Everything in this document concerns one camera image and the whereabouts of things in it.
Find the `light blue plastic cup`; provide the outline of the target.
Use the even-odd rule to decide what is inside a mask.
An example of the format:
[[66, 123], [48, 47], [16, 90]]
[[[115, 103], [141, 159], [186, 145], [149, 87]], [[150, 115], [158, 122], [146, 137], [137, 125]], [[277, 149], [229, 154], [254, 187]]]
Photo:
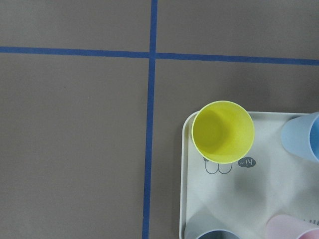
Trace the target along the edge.
[[319, 161], [319, 114], [289, 120], [281, 131], [281, 143], [289, 153], [312, 162]]

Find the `grey plastic cup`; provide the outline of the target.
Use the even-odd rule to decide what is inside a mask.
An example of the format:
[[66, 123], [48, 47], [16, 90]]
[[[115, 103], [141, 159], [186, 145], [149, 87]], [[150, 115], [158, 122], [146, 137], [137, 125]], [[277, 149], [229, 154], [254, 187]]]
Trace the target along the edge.
[[211, 215], [195, 215], [186, 223], [185, 239], [239, 239], [222, 222]]

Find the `yellow plastic cup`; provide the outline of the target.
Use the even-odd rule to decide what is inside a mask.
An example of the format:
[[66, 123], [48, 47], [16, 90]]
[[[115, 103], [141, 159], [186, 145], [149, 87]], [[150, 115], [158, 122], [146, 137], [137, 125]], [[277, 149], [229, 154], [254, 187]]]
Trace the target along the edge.
[[192, 142], [200, 155], [214, 163], [230, 164], [251, 149], [255, 127], [249, 113], [230, 101], [205, 105], [191, 125]]

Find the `pink plastic cup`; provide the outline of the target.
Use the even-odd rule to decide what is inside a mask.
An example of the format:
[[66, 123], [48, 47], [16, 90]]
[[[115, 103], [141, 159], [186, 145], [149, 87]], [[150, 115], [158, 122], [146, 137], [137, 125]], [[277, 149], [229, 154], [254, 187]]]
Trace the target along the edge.
[[319, 227], [289, 215], [277, 215], [266, 224], [266, 239], [319, 239]]

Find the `cream plastic tray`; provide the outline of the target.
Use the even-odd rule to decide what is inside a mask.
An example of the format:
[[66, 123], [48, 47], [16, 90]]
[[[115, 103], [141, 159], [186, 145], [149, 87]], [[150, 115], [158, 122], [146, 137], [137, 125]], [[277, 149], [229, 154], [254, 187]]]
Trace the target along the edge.
[[255, 140], [232, 164], [205, 161], [182, 129], [179, 237], [196, 214], [207, 214], [243, 239], [262, 239], [267, 221], [286, 214], [318, 227], [319, 165], [282, 148], [283, 125], [297, 113], [251, 112]]

